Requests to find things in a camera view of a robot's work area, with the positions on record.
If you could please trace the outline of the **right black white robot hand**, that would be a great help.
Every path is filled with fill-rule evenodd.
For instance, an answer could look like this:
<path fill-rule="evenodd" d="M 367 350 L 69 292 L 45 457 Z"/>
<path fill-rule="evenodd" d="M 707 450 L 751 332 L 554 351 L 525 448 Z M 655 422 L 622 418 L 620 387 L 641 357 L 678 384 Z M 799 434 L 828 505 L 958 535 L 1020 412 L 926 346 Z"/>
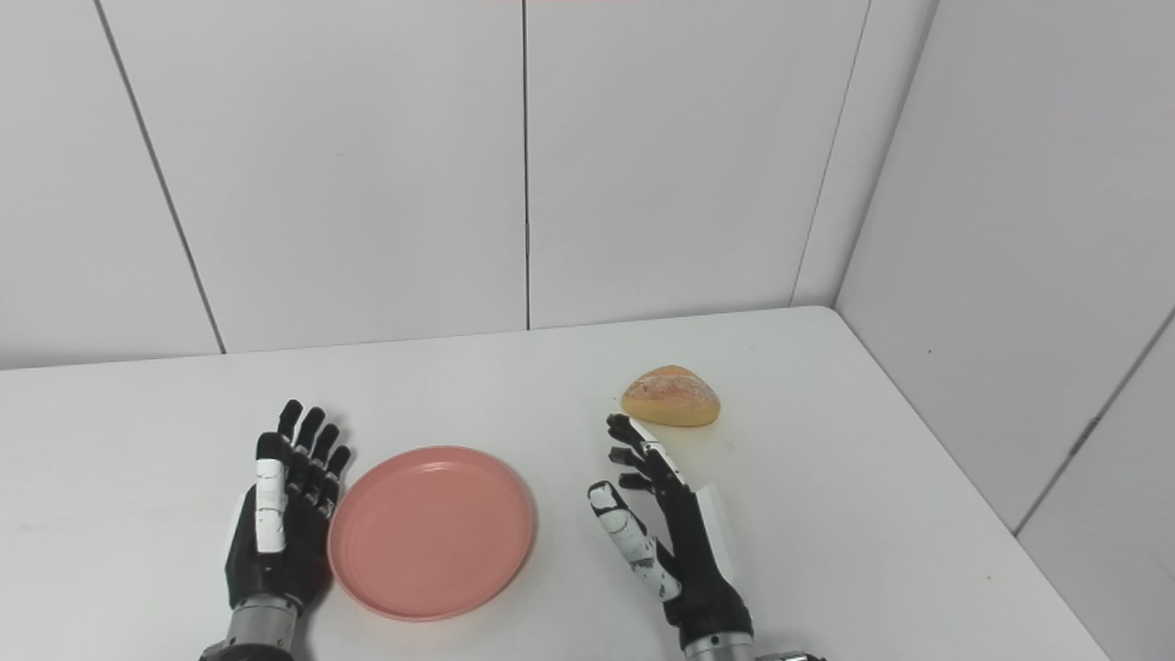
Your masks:
<path fill-rule="evenodd" d="M 700 490 L 689 485 L 667 448 L 629 414 L 609 414 L 606 431 L 617 443 L 610 461 L 626 470 L 617 484 L 593 484 L 588 503 L 631 573 L 659 599 L 684 657 L 753 660 L 753 619 L 723 572 Z M 624 490 L 654 497 L 669 545 L 629 507 Z"/>

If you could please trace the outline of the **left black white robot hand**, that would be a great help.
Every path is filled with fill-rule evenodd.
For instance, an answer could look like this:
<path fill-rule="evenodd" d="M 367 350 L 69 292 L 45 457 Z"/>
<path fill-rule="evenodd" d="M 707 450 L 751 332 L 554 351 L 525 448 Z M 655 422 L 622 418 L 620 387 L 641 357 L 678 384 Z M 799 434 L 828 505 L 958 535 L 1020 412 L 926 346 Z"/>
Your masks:
<path fill-rule="evenodd" d="M 253 481 L 231 535 L 224 576 L 231 608 L 286 599 L 306 611 L 328 586 L 327 540 L 352 448 L 325 411 L 289 400 L 256 443 Z"/>

